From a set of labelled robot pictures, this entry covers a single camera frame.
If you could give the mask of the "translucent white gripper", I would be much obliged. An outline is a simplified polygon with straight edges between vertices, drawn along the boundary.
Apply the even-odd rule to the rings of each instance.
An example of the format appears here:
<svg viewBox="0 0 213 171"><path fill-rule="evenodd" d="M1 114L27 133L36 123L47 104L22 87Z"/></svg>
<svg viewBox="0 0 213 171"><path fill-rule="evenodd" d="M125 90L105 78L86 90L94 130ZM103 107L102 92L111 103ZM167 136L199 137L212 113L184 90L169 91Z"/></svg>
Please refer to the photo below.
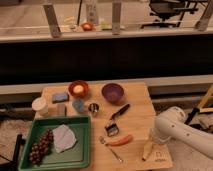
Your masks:
<svg viewBox="0 0 213 171"><path fill-rule="evenodd" d="M156 144L165 144L167 136L160 132L157 128L150 129L150 137Z"/></svg>

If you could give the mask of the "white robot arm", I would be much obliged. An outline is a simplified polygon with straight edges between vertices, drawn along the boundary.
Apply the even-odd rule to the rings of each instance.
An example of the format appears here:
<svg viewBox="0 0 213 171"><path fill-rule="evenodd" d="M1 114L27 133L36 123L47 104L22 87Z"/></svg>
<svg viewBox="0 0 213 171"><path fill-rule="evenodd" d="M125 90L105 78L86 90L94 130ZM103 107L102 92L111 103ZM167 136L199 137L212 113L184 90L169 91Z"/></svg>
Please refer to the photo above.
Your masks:
<svg viewBox="0 0 213 171"><path fill-rule="evenodd" d="M175 138L213 160L213 135L186 125L186 119L180 107L170 107L155 117L150 136L157 144Z"/></svg>

